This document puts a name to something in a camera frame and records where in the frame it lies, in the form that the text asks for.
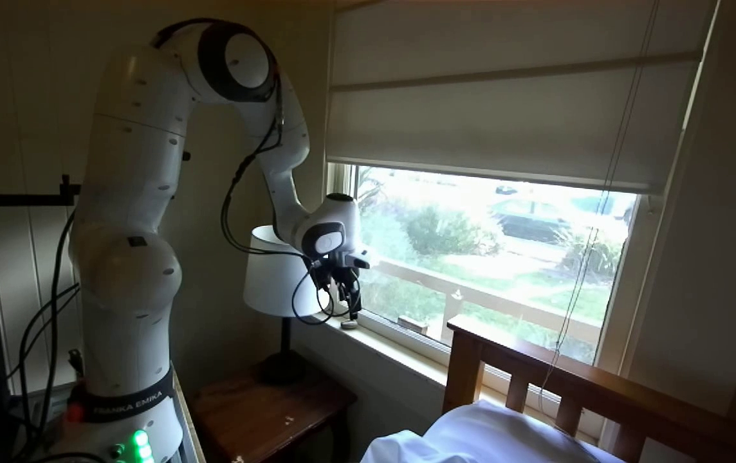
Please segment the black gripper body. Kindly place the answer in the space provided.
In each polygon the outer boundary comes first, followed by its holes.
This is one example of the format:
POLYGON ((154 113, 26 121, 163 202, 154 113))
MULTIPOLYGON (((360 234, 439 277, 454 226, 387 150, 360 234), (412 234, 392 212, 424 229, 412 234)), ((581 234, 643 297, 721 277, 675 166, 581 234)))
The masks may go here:
POLYGON ((360 272, 367 270, 371 263, 362 256, 338 252, 316 258, 309 270, 316 288, 334 285, 339 302, 347 306, 347 297, 360 290, 360 272))

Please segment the robot base with lights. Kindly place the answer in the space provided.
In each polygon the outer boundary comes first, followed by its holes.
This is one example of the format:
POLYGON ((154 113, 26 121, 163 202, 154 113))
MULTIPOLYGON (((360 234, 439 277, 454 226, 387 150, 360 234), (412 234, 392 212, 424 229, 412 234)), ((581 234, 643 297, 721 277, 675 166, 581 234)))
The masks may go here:
POLYGON ((171 386, 129 397, 74 388, 59 414, 50 460, 65 463, 176 463, 185 442, 171 386))

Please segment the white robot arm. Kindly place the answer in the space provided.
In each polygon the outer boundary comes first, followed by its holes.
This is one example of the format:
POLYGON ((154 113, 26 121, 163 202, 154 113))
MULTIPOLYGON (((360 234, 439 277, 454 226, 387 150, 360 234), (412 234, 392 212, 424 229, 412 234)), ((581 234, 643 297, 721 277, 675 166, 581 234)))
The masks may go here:
POLYGON ((97 83, 69 259, 83 297, 83 374, 50 452, 83 463, 171 463, 182 445, 173 397, 173 303, 182 285, 165 234, 191 115, 228 105, 249 137, 272 232, 312 285, 360 306, 366 258, 355 202, 298 202, 293 169, 309 128, 290 81, 252 29, 222 19, 171 23, 110 55, 97 83))

